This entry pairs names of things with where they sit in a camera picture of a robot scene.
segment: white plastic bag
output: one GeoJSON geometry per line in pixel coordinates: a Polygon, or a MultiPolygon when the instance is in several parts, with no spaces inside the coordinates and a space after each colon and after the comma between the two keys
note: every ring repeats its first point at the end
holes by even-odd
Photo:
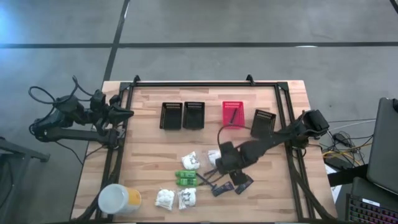
{"type": "Polygon", "coordinates": [[[184,168],[187,170],[197,170],[200,167],[200,163],[195,152],[191,152],[188,155],[182,157],[181,161],[184,168]]]}
{"type": "Polygon", "coordinates": [[[197,202],[196,188],[187,188],[178,191],[178,208],[180,210],[195,206],[197,202]]]}
{"type": "Polygon", "coordinates": [[[157,193],[155,205],[171,211],[174,203],[174,191],[162,189],[157,193]]]}
{"type": "Polygon", "coordinates": [[[209,157],[211,166],[213,166],[213,168],[215,168],[216,167],[216,159],[221,158],[220,150],[209,150],[207,152],[207,155],[209,157]]]}

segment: concrete floor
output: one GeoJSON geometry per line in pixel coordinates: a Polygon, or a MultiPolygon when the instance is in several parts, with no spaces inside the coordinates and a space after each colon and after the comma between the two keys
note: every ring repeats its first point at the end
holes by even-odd
{"type": "MultiPolygon", "coordinates": [[[[112,43],[122,5],[3,0],[0,44],[112,43]]],[[[120,42],[398,41],[397,22],[388,0],[131,0],[120,42]]],[[[28,88],[67,95],[76,75],[94,91],[110,51],[0,49],[0,135],[51,153],[46,164],[31,162],[14,223],[68,220],[81,171],[70,151],[29,134],[28,125],[50,108],[32,100],[28,88]]],[[[119,49],[110,80],[242,80],[248,73],[256,80],[305,80],[311,107],[327,120],[364,119],[376,117],[380,97],[397,97],[396,58],[397,47],[119,49]]],[[[366,123],[342,131],[360,137],[373,128],[366,123]]],[[[86,142],[61,142],[83,157],[86,142]]]]}

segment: red basket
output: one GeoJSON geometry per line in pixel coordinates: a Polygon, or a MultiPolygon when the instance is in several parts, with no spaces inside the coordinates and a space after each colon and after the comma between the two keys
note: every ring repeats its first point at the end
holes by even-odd
{"type": "MultiPolygon", "coordinates": [[[[223,125],[238,124],[244,126],[244,112],[242,101],[224,101],[223,102],[223,125]]],[[[231,126],[226,129],[241,129],[231,126]]]]}

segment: black container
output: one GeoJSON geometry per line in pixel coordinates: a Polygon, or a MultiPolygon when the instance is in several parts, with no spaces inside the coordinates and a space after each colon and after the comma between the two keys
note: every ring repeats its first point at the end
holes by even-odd
{"type": "Polygon", "coordinates": [[[254,138],[264,138],[274,132],[276,114],[256,110],[250,135],[254,138]]]}
{"type": "Polygon", "coordinates": [[[160,115],[160,129],[181,129],[182,103],[163,103],[160,115]]]}
{"type": "Polygon", "coordinates": [[[205,103],[185,102],[182,126],[186,129],[202,129],[205,127],[205,103]]]}

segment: wooden tabletop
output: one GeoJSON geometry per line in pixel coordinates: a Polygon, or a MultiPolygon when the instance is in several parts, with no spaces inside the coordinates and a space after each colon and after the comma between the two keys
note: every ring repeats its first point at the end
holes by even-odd
{"type": "MultiPolygon", "coordinates": [[[[287,81],[297,117],[309,110],[307,92],[301,80],[287,81]]],[[[120,82],[104,82],[103,92],[108,99],[118,94],[120,82]]],[[[284,101],[285,117],[287,107],[284,101]]],[[[278,115],[274,89],[271,87],[145,87],[135,88],[129,120],[119,183],[140,191],[141,208],[130,215],[116,215],[116,222],[292,222],[296,221],[289,170],[283,144],[268,150],[257,164],[244,169],[254,183],[241,195],[234,191],[212,196],[209,186],[197,187],[194,208],[173,210],[155,207],[160,189],[178,190],[174,172],[183,169],[181,157],[195,151],[201,162],[199,173],[210,170],[206,160],[208,150],[217,149],[216,135],[222,127],[222,101],[243,101],[245,125],[251,127],[255,109],[278,115]],[[159,129],[163,102],[205,102],[205,128],[198,131],[159,129]]],[[[275,130],[280,129],[277,116],[275,130]]],[[[235,145],[250,139],[248,130],[224,130],[220,141],[235,145]]],[[[100,145],[91,142],[87,153],[100,145]]],[[[82,214],[98,193],[106,158],[101,149],[85,160],[78,186],[72,218],[82,214]]],[[[322,154],[317,147],[308,147],[304,158],[310,188],[326,210],[336,216],[322,154]]],[[[217,181],[229,181],[225,176],[217,181]]],[[[302,191],[300,198],[305,217],[307,210],[302,191]]]]}

